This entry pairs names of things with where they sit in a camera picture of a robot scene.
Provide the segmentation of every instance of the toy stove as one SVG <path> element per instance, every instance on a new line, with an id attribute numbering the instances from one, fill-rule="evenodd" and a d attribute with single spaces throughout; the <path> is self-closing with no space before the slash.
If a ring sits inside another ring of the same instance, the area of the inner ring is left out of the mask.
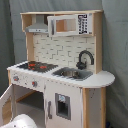
<path id="1" fill-rule="evenodd" d="M 20 66 L 17 66 L 18 68 L 22 69 L 28 69 L 28 70 L 33 70 L 36 72 L 47 72 L 53 68 L 58 67 L 58 65 L 53 65 L 53 64 L 47 64 L 47 63 L 41 63 L 41 62 L 35 62 L 35 61 L 30 61 L 25 64 L 22 64 Z"/>
<path id="2" fill-rule="evenodd" d="M 46 73 L 56 67 L 58 65 L 36 61 L 22 63 L 10 70 L 11 83 L 42 92 L 44 89 L 44 78 L 41 76 L 41 73 Z"/>

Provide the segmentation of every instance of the white tile backsplash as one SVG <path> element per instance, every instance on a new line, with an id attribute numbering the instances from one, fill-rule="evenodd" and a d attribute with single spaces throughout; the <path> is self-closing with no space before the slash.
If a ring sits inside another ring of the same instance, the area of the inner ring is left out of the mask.
<path id="1" fill-rule="evenodd" d="M 61 64 L 76 67 L 79 53 L 83 50 L 90 51 L 94 56 L 94 37 L 54 37 L 36 34 L 34 38 L 35 60 L 39 62 Z M 94 70 L 88 55 L 82 56 L 82 61 L 87 61 L 87 69 Z"/>

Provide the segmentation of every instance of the white furniture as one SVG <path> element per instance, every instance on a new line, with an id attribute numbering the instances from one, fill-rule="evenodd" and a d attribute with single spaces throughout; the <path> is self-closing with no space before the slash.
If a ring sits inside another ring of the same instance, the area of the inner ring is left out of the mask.
<path id="1" fill-rule="evenodd" d="M 17 67 L 26 62 L 9 67 L 10 86 L 0 98 L 0 112 L 11 97 L 13 118 L 27 114 L 38 128 L 105 128 L 105 87 L 115 77 L 102 71 L 102 11 L 28 12 L 21 16 L 28 62 L 52 63 L 58 67 L 45 73 Z M 87 70 L 93 75 L 82 81 L 52 75 L 70 64 L 75 68 L 77 55 L 83 49 L 90 50 L 94 57 L 92 66 L 84 56 Z"/>

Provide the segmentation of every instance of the countertop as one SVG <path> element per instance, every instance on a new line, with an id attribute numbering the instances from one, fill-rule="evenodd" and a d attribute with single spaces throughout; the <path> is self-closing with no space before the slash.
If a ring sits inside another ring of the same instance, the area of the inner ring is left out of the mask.
<path id="1" fill-rule="evenodd" d="M 53 72 L 63 68 L 64 66 L 58 66 L 57 68 L 54 68 L 54 69 L 52 69 L 46 73 L 39 73 L 39 72 L 34 72 L 34 71 L 30 71 L 30 70 L 24 70 L 24 69 L 17 68 L 17 66 L 24 64 L 26 62 L 11 66 L 11 67 L 7 68 L 7 70 L 14 70 L 14 71 L 22 72 L 22 73 L 28 73 L 28 75 L 29 74 L 36 75 L 36 76 L 40 76 L 44 79 L 48 79 L 48 80 L 51 79 L 54 81 L 60 81 L 60 82 L 65 83 L 65 84 L 70 84 L 70 85 L 73 85 L 76 87 L 82 87 L 82 88 L 106 87 L 106 86 L 111 85 L 115 80 L 114 75 L 111 74 L 110 72 L 107 72 L 107 71 L 100 71 L 98 74 L 93 74 L 85 80 L 76 81 L 73 79 L 62 78 L 59 76 L 52 75 Z"/>

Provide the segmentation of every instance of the cabinet handle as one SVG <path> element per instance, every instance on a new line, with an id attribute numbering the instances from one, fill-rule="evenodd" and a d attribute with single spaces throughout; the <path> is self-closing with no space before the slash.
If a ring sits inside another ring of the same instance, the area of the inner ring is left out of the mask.
<path id="1" fill-rule="evenodd" d="M 52 35 L 54 35 L 54 20 L 51 20 L 51 26 L 52 26 Z"/>
<path id="2" fill-rule="evenodd" d="M 50 114 L 51 101 L 48 102 L 48 117 L 52 119 L 52 115 Z"/>

